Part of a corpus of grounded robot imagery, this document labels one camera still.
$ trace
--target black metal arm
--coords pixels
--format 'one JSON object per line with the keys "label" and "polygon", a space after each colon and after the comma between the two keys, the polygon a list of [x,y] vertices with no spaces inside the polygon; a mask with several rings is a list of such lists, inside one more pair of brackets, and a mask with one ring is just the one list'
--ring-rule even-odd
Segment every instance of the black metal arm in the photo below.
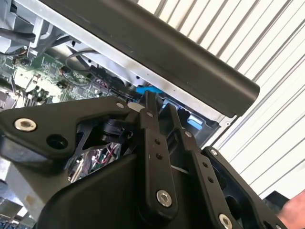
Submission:
{"label": "black metal arm", "polygon": [[37,229],[285,229],[212,147],[200,151],[174,106],[139,113],[115,97],[0,113],[0,153],[52,176],[68,159],[108,142],[119,160],[57,192]]}

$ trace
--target black plastic bracket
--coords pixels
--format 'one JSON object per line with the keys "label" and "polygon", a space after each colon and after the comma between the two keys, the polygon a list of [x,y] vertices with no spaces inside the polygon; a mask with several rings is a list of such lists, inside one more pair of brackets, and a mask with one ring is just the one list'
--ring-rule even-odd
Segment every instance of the black plastic bracket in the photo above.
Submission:
{"label": "black plastic bracket", "polygon": [[286,228],[216,149],[206,147],[201,154],[209,159],[210,165],[225,180],[223,194],[234,217],[241,219],[244,229],[275,229],[277,225]]}
{"label": "black plastic bracket", "polygon": [[[110,115],[124,119],[129,111],[116,97],[6,110],[0,113],[0,154],[39,171],[57,173],[81,141],[76,137],[79,124],[90,120],[93,128]],[[17,129],[14,123],[20,118],[32,120],[37,127],[30,132]]]}
{"label": "black plastic bracket", "polygon": [[171,222],[178,214],[166,137],[159,132],[156,94],[146,91],[146,109],[140,111],[138,165],[140,214],[150,225]]}
{"label": "black plastic bracket", "polygon": [[208,224],[213,228],[222,228],[220,215],[225,215],[230,220],[230,225],[235,229],[241,229],[240,225],[232,216],[222,190],[214,173],[209,159],[200,154],[194,136],[186,129],[183,129],[177,111],[174,106],[167,105],[160,114],[160,119],[168,118],[161,132],[167,136],[168,143],[174,145],[172,151],[174,166],[187,170],[197,186],[197,195],[200,197],[201,210],[209,217]]}

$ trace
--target mechanism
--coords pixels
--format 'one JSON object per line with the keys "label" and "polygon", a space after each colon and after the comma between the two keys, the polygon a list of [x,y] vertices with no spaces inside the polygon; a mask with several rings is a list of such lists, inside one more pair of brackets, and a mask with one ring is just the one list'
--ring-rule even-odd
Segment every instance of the mechanism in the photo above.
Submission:
{"label": "mechanism", "polygon": [[216,149],[198,148],[173,105],[159,110],[148,91],[143,100],[140,111],[104,97],[0,113],[1,155],[46,177],[63,179],[69,160],[88,149],[116,151],[107,166],[61,181],[37,229],[285,228]]}
{"label": "mechanism", "polygon": [[20,227],[285,229],[212,147],[258,94],[132,1],[0,0],[0,175]]}

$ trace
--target black plastic cover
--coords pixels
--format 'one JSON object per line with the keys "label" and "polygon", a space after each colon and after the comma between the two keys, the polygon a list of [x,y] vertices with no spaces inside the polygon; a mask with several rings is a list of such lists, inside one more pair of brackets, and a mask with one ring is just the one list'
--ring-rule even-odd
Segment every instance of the black plastic cover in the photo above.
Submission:
{"label": "black plastic cover", "polygon": [[258,97],[258,85],[131,1],[41,2],[227,117]]}

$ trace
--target metal frame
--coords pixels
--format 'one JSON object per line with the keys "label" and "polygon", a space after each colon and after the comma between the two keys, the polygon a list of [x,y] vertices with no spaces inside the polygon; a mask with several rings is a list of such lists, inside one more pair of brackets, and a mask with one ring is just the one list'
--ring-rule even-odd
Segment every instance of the metal frame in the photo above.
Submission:
{"label": "metal frame", "polygon": [[122,53],[121,51],[113,48],[108,43],[102,41],[100,38],[94,36],[92,33],[84,30],[79,25],[62,16],[58,12],[52,10],[50,7],[46,6],[42,2],[38,0],[17,0],[17,2],[25,8],[36,13],[39,17],[43,18],[44,20],[47,20],[54,26],[65,31],[72,37],[82,41],[86,45],[102,53],[104,56],[119,64],[123,68],[128,69],[133,74],[140,76],[145,81],[165,91],[170,96],[176,98],[186,106],[206,116],[210,120],[217,122],[223,120],[224,115],[220,112],[211,108],[200,99],[194,97],[190,93],[187,93],[182,88],[173,84],[169,80],[166,80],[165,78],[161,77],[157,73],[148,69],[147,67],[135,61],[131,57]]}

